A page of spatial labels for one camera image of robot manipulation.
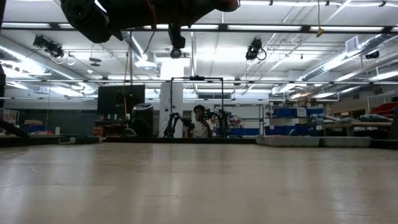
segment screen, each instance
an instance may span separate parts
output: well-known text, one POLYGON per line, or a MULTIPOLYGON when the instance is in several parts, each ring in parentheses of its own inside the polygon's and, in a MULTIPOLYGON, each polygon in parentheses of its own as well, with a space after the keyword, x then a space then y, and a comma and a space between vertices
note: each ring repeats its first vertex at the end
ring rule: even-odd
POLYGON ((98 88, 98 114, 124 114, 124 100, 126 97, 127 113, 131 114, 134 106, 145 103, 145 85, 101 86, 98 88))

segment cable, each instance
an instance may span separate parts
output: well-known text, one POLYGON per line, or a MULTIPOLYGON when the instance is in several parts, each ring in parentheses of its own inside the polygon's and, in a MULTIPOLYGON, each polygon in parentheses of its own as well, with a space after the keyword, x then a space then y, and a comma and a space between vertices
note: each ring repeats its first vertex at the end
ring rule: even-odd
POLYGON ((265 59, 267 58, 267 52, 266 52, 266 50, 264 50, 263 48, 261 48, 261 50, 264 52, 265 56, 264 56, 264 58, 259 58, 259 56, 257 55, 257 59, 258 59, 259 61, 263 61, 263 60, 265 60, 265 59))
POLYGON ((150 39, 149 39, 149 41, 148 41, 147 48, 145 49, 145 51, 144 51, 142 54, 145 54, 145 53, 148 51, 149 46, 150 46, 150 43, 152 42, 152 39, 154 38, 155 33, 156 33, 156 29, 157 29, 157 28, 156 28, 156 13, 155 13, 154 9, 152 8, 152 4, 150 3, 150 1, 149 1, 149 0, 146 0, 146 2, 147 2, 147 4, 148 4, 148 7, 149 7, 150 11, 152 12, 153 17, 154 17, 154 27, 155 27, 155 29, 154 29, 152 35, 150 36, 150 39))

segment blue bin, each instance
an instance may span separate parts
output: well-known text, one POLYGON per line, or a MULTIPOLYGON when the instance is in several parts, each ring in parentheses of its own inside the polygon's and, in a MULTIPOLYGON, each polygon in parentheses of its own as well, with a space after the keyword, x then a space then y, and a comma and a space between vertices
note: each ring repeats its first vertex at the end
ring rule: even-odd
POLYGON ((274 110, 273 116, 276 117, 288 117, 294 115, 294 109, 276 109, 274 110))
POLYGON ((323 109, 307 109, 307 116, 311 116, 313 114, 322 114, 323 109))

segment man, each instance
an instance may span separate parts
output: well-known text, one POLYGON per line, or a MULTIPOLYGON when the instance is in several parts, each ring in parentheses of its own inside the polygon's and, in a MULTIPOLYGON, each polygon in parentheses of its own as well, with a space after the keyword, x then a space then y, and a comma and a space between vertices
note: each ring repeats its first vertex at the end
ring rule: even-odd
POLYGON ((195 125, 193 129, 188 129, 189 138, 212 138, 213 137, 213 125, 211 121, 205 119, 205 107, 197 105, 194 107, 193 112, 195 113, 195 119, 192 123, 195 125))

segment overhead robot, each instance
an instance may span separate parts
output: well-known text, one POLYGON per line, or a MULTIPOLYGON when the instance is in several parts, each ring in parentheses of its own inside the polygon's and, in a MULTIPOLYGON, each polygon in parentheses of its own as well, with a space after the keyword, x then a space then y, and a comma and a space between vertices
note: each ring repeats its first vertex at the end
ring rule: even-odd
POLYGON ((128 28, 169 25, 173 45, 170 56, 181 56, 185 38, 181 26, 190 27, 197 20, 217 9, 232 12, 239 0, 61 0, 61 8, 69 23, 96 44, 113 35, 123 40, 122 30, 128 28))

